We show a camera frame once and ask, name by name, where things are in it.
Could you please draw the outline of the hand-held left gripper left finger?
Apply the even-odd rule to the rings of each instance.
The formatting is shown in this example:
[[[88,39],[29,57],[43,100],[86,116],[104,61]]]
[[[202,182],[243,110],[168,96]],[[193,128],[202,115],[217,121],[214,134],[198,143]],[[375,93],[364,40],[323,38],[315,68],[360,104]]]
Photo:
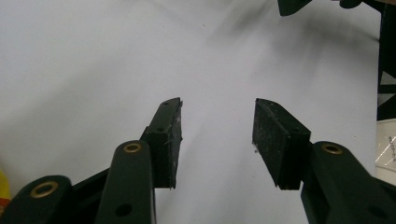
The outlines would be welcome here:
[[[182,105],[179,97],[160,103],[141,136],[150,148],[155,188],[174,189],[177,184]]]

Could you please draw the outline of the white table mat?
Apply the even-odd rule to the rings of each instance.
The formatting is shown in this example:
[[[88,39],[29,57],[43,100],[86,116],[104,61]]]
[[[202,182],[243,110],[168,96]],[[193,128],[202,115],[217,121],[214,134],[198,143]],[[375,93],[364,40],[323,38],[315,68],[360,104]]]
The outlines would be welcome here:
[[[182,100],[174,189],[159,224],[306,224],[252,145],[254,105],[283,105],[313,141],[375,168],[379,14],[312,0],[0,0],[0,170],[13,191],[79,182]]]

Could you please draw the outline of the yellow sauce pouch green cap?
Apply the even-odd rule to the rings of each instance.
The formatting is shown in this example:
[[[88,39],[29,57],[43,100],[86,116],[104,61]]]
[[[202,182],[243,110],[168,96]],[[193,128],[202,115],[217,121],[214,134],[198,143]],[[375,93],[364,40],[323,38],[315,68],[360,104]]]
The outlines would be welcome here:
[[[7,176],[0,169],[0,217],[4,214],[11,201],[10,187]]]

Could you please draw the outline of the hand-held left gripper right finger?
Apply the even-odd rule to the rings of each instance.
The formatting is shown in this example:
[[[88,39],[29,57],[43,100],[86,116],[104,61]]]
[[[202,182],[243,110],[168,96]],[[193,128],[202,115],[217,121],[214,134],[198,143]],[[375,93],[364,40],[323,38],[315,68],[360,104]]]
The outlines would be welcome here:
[[[310,136],[311,132],[282,105],[256,99],[252,143],[280,189],[300,188]]]

